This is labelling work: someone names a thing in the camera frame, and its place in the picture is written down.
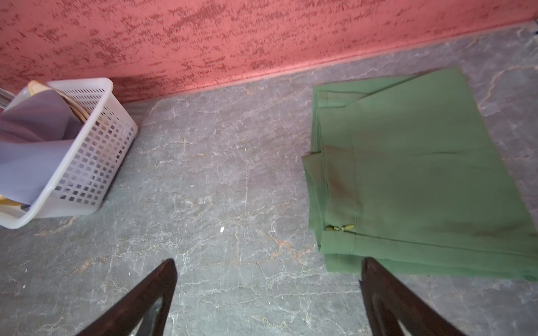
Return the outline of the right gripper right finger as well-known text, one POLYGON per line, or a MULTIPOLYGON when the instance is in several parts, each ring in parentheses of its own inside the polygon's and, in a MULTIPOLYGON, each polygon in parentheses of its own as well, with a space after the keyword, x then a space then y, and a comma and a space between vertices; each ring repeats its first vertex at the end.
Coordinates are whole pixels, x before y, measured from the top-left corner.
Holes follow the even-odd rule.
POLYGON ((376 259, 361 266, 361 293, 373 335, 462 335, 376 259))

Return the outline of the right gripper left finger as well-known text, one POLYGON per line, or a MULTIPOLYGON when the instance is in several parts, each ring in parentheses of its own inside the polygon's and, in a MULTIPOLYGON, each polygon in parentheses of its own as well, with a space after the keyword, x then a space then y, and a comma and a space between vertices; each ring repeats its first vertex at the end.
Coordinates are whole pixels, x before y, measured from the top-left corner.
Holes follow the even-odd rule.
POLYGON ((171 258, 127 293, 80 335, 162 335, 177 285, 171 258))

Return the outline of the green skirt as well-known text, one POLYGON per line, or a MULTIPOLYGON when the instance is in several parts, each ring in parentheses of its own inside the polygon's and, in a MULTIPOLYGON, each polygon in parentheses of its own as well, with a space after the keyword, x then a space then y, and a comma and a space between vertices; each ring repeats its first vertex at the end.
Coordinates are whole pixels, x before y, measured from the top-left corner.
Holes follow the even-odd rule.
POLYGON ((303 157, 329 272, 537 280, 537 231, 457 68, 318 85, 303 157))

